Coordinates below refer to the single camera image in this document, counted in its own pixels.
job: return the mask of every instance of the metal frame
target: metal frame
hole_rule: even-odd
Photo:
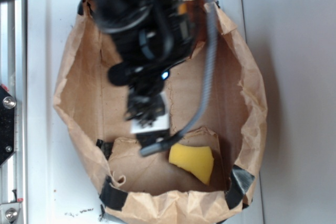
[[[2,223],[6,223],[6,219],[3,218],[9,208],[15,208],[18,214],[13,223],[27,223],[26,19],[26,0],[15,0],[0,5],[0,83],[8,87],[9,93],[17,101],[14,132],[15,153],[0,168]]]

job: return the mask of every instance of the white wall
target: white wall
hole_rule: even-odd
[[[265,224],[336,223],[336,0],[243,0],[264,75]]]

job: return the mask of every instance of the white surface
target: white surface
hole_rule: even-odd
[[[265,223],[336,223],[336,0],[243,3],[269,104]]]
[[[227,0],[226,3],[240,0]],[[52,108],[63,48],[80,0],[28,3],[28,223],[100,223],[100,200]],[[229,224],[261,224],[260,190]]]

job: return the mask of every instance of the black tape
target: black tape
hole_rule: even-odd
[[[79,4],[78,4],[77,14],[80,15],[80,16],[84,15],[83,0],[81,2],[79,2]]]
[[[121,211],[122,207],[125,205],[128,193],[112,187],[111,184],[111,177],[106,176],[99,198],[106,207]]]
[[[104,153],[105,158],[109,160],[112,154],[113,143],[106,143],[103,140],[98,139],[96,146],[101,149],[101,151]]]
[[[239,205],[254,179],[255,177],[248,171],[234,165],[231,172],[231,188],[225,196],[229,209]]]
[[[243,210],[248,208],[250,205],[243,203]]]

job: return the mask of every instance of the gray cable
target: gray cable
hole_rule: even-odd
[[[216,52],[217,52],[217,27],[216,27],[216,15],[215,15],[215,3],[213,0],[206,0],[209,3],[209,12],[207,14],[207,49],[206,49],[206,60],[204,68],[203,77],[203,88],[201,102],[198,107],[197,112],[193,118],[188,122],[188,124],[180,130],[180,135],[186,134],[191,127],[201,118],[204,111],[206,110],[212,88],[212,79],[214,75]]]
[[[173,144],[178,142],[190,129],[191,127],[201,118],[204,111],[206,110],[212,89],[212,79],[214,75],[214,68],[216,62],[216,52],[217,52],[217,19],[215,14],[215,3],[213,0],[206,0],[209,3],[209,12],[207,14],[207,49],[206,49],[206,60],[204,67],[204,77],[203,77],[203,87],[201,102],[199,107],[192,117],[192,119],[187,123],[186,126],[180,131],[178,131],[174,136],[172,136],[167,141],[161,141],[149,146],[146,146],[140,150],[142,156],[149,156],[157,152],[162,152],[168,150]]]

